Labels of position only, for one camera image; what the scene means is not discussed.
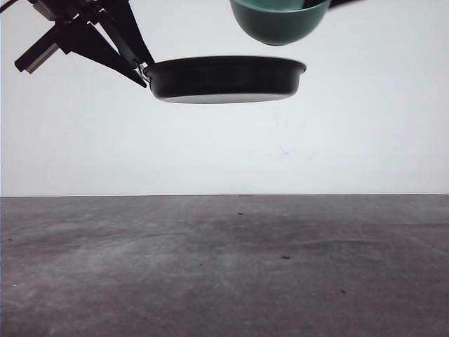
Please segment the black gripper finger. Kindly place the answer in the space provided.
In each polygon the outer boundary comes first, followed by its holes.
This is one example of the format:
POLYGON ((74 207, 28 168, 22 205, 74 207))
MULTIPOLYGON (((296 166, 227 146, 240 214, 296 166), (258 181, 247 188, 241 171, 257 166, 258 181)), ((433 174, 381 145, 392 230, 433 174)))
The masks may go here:
POLYGON ((365 2, 365 0, 331 0, 328 10, 335 11, 338 9, 347 8, 350 5, 362 4, 363 2, 365 2))

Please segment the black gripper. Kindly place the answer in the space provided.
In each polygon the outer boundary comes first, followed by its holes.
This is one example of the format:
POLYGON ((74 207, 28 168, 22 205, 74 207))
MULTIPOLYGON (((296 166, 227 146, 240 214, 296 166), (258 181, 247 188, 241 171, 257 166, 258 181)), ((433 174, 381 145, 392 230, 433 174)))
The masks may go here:
POLYGON ((16 61, 19 71, 33 73, 56 51, 76 53, 108 67, 146 88, 134 67, 155 61, 145 44, 129 1, 31 1, 33 9, 54 23, 16 61), (99 33, 100 21, 119 53, 99 33))

